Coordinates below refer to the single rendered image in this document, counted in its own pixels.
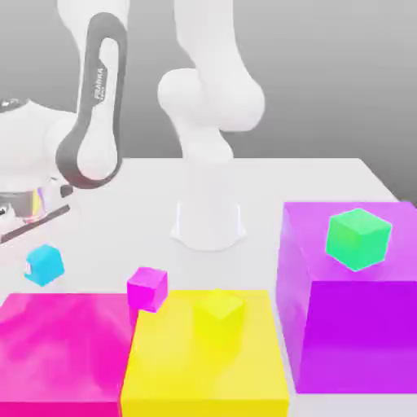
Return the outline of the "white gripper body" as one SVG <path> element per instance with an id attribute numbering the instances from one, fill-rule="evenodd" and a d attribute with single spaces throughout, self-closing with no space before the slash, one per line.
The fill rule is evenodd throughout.
<path id="1" fill-rule="evenodd" d="M 71 248 L 77 232 L 77 206 L 66 205 L 40 221 L 21 220 L 0 224 L 0 259 L 25 259 L 35 248 L 48 244 L 63 253 Z"/>

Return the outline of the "small cyan cube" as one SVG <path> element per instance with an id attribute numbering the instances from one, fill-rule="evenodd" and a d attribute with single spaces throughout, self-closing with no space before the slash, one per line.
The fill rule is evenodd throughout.
<path id="1" fill-rule="evenodd" d="M 40 287 L 46 286 L 64 274 L 64 264 L 60 251 L 48 244 L 32 250 L 26 257 L 32 266 L 32 274 L 24 277 Z"/>

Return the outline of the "small magenta cube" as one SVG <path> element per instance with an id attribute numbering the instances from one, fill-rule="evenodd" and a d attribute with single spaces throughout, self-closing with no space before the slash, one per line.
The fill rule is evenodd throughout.
<path id="1" fill-rule="evenodd" d="M 127 298 L 132 309 L 156 313 L 168 292 L 165 270 L 141 266 L 127 281 Z"/>

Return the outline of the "small yellow cube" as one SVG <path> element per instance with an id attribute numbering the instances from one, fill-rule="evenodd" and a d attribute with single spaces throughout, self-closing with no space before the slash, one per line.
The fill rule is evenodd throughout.
<path id="1" fill-rule="evenodd" d="M 233 292 L 210 290 L 196 302 L 195 315 L 209 323 L 231 325 L 243 320 L 245 301 Z"/>

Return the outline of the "small green cube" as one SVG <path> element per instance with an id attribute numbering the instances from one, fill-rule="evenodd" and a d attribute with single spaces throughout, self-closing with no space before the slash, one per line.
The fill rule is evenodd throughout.
<path id="1" fill-rule="evenodd" d="M 325 252 L 352 271 L 383 262 L 393 225 L 363 208 L 329 217 Z"/>

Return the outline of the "large pink box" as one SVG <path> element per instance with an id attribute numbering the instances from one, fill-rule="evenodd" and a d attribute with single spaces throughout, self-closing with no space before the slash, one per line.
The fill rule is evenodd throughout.
<path id="1" fill-rule="evenodd" d="M 122 293 L 12 293 L 0 305 L 0 417 L 121 417 L 134 325 Z"/>

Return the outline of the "large yellow box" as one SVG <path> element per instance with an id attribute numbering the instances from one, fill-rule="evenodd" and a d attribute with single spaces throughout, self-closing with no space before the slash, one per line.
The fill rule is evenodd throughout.
<path id="1" fill-rule="evenodd" d="M 210 290 L 173 290 L 138 315 L 121 390 L 122 417 L 288 417 L 289 395 L 269 293 L 228 291 L 243 320 L 209 323 Z"/>

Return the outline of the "large purple box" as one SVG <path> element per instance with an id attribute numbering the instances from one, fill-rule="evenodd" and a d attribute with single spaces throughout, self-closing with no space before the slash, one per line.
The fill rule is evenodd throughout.
<path id="1" fill-rule="evenodd" d="M 325 251 L 354 202 L 283 206 L 275 302 L 298 393 L 417 393 L 417 208 L 362 202 L 392 225 L 385 259 L 349 270 Z"/>

